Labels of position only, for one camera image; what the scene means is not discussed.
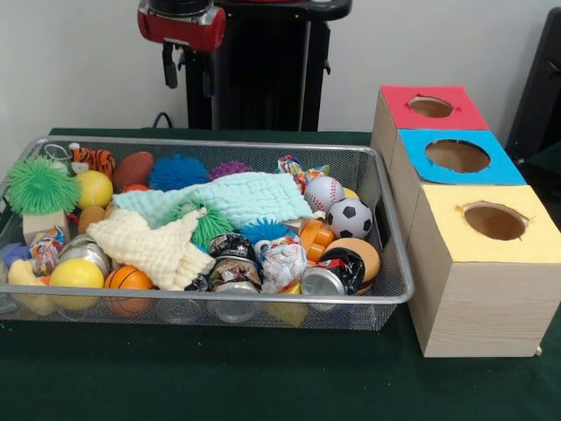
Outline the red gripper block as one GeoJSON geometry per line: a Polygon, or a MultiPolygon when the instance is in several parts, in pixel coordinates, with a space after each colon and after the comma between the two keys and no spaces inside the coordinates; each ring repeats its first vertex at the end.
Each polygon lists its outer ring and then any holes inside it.
{"type": "Polygon", "coordinates": [[[174,63],[174,45],[187,46],[203,52],[202,84],[204,95],[216,96],[216,57],[226,25],[223,8],[211,4],[206,10],[187,16],[166,16],[150,4],[139,4],[138,28],[144,39],[163,44],[162,64],[165,84],[170,89],[178,86],[177,69],[174,63]]]}

